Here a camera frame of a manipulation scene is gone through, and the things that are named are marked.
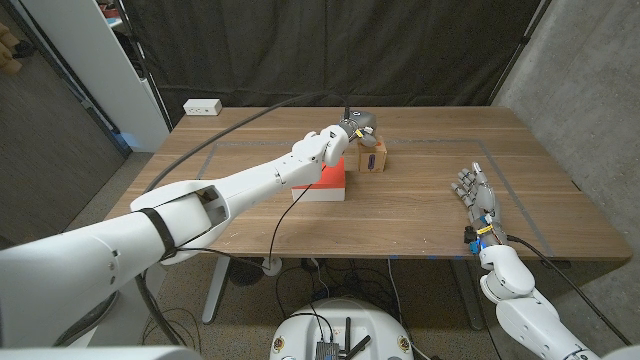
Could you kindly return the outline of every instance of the black backdrop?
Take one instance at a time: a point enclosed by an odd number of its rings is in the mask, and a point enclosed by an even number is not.
[[[486,105],[539,0],[127,0],[172,122],[189,98]],[[339,106],[335,97],[299,106]]]

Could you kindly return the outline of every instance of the power strip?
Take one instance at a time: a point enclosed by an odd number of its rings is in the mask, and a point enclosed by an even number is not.
[[[187,115],[218,115],[222,103],[220,99],[189,99],[182,107]]]

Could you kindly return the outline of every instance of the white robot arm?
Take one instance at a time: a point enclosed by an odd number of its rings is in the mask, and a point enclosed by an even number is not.
[[[0,252],[0,346],[51,346],[93,307],[154,263],[183,261],[239,214],[293,186],[320,180],[350,140],[366,142],[375,116],[351,112],[308,133],[278,159],[217,180],[150,191],[130,214]]]
[[[560,322],[556,309],[535,288],[533,275],[508,245],[500,224],[500,203],[486,175],[478,163],[472,168],[473,172],[458,173],[460,186],[451,186],[469,209],[473,229],[467,228],[465,237],[470,232],[477,237],[472,250],[479,251],[482,268],[490,271],[480,286],[496,304],[500,326],[541,359],[600,359]]]

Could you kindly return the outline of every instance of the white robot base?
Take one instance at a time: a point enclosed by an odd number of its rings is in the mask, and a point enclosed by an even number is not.
[[[327,343],[321,344],[323,348],[331,348],[328,343],[333,334],[333,343],[336,344],[333,349],[337,350],[339,347],[342,354],[345,354],[345,345],[348,345],[348,350],[354,349],[367,335],[370,336],[364,347],[352,354],[354,360],[413,359],[407,332],[396,319],[381,309],[348,297],[316,301],[313,308],[331,324],[333,332],[323,319],[313,316],[314,311],[310,306],[305,306],[280,324],[271,343],[269,359],[338,359],[337,354],[334,356],[330,353],[322,353],[321,357],[317,357],[318,342],[322,342],[320,326],[324,342]],[[347,318],[350,319],[349,329],[346,326]]]

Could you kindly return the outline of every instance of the wooden tabletop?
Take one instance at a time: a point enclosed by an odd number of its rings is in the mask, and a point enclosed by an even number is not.
[[[378,118],[388,155],[383,173],[356,169],[356,144],[345,152],[344,202],[298,203],[278,229],[281,257],[470,258],[462,241],[466,207],[450,188],[477,161],[502,203],[502,222],[549,256],[624,260],[629,245],[578,189],[515,114],[502,107],[358,108]],[[210,136],[259,111],[225,108],[219,116],[185,116],[109,217],[129,212],[158,172]],[[215,179],[290,151],[309,131],[339,121],[341,108],[281,108],[203,149],[161,184]],[[292,202],[290,190],[240,215],[211,247],[265,256]],[[513,244],[523,258],[535,255]]]

